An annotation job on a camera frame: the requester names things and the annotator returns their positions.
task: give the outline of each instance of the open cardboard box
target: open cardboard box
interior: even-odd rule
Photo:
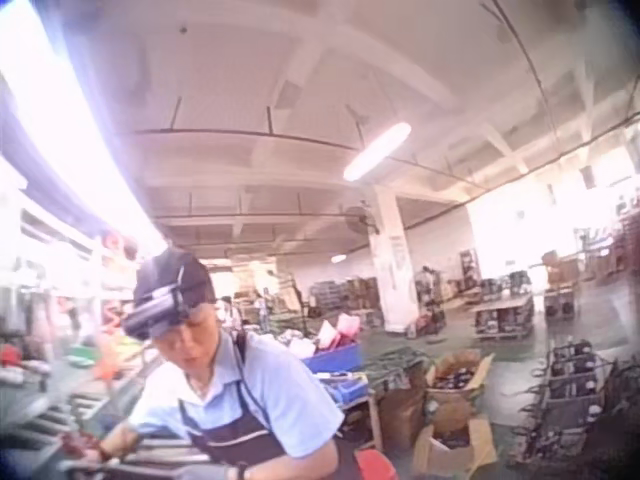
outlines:
[[[467,427],[469,446],[450,449],[434,438],[440,431],[455,431]],[[413,474],[449,477],[465,474],[470,478],[475,470],[498,460],[489,419],[485,415],[471,417],[467,402],[442,405],[433,424],[420,432],[413,457]]]
[[[492,353],[483,358],[479,350],[460,350],[441,357],[431,366],[426,375],[429,398],[440,404],[461,399],[469,400],[472,394],[484,385],[494,356],[495,354]],[[448,375],[459,368],[475,368],[476,370],[473,378],[464,388],[447,390],[432,387],[436,378]]]

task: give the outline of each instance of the factory floor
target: factory floor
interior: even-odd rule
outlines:
[[[640,281],[628,275],[618,274],[604,281],[581,283],[574,320],[547,324],[542,296],[536,296],[534,302],[534,332],[522,340],[476,340],[473,315],[462,306],[447,309],[447,326],[437,336],[408,340],[379,330],[363,332],[362,345],[367,358],[405,345],[422,350],[431,357],[461,348],[479,348],[485,353],[495,353],[481,409],[491,421],[500,461],[479,469],[473,476],[474,480],[535,478],[531,472],[507,469],[505,460],[512,442],[510,429],[521,422],[518,410],[532,401],[528,395],[517,394],[538,383],[530,372],[540,366],[550,339],[562,342],[569,335],[576,340],[588,339],[594,349],[608,359],[628,358],[640,345]],[[399,477],[411,478],[412,452],[396,452],[390,457]]]

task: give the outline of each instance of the red object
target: red object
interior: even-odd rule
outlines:
[[[363,480],[398,480],[396,469],[377,450],[360,450],[356,452],[356,460]]]
[[[22,353],[13,345],[4,345],[0,350],[0,363],[3,367],[18,367],[22,362]]]

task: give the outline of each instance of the ceiling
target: ceiling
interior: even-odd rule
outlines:
[[[500,0],[544,98],[490,0],[60,3],[114,158],[202,257],[358,247],[339,214],[372,184],[406,226],[437,215],[624,118],[636,72],[593,1]],[[397,121],[413,130],[394,159],[345,182]]]

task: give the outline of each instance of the short-sleeve shirt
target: short-sleeve shirt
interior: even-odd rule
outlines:
[[[247,337],[242,393],[251,413],[270,428],[287,455],[307,456],[328,442],[344,420],[320,382],[284,346],[268,337]],[[147,379],[128,422],[141,435],[169,429],[189,439],[178,400],[202,429],[227,425],[241,415],[236,382],[241,381],[239,356],[231,336],[221,331],[214,377],[204,399],[198,397],[182,370],[166,362]],[[267,412],[268,422],[246,392]]]

